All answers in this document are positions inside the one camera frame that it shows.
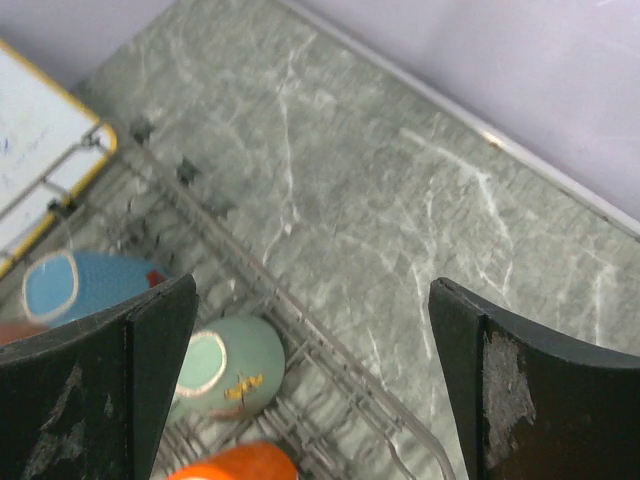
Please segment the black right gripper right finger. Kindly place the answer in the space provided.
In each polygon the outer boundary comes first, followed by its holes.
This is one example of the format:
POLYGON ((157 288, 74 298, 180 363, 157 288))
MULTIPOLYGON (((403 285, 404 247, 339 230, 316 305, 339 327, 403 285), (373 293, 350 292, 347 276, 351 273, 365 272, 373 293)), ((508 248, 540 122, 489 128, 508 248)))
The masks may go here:
POLYGON ((638 357, 444 277, 428 310, 469 478, 638 478, 638 357))

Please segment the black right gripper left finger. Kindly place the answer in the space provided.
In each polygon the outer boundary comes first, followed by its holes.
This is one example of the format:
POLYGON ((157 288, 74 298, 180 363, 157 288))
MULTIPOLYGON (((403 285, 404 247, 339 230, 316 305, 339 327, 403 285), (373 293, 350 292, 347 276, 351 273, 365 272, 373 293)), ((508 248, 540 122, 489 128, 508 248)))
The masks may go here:
POLYGON ((2 347, 2 478, 149 478, 198 303, 185 275, 2 347))

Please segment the orange mug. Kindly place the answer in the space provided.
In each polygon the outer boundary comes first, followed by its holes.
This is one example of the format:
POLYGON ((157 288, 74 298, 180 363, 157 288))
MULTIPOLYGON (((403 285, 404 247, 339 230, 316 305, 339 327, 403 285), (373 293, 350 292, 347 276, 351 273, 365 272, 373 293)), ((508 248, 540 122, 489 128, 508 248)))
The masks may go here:
POLYGON ((297 480, 298 468, 277 444, 255 441, 222 450, 168 476, 171 480, 297 480))

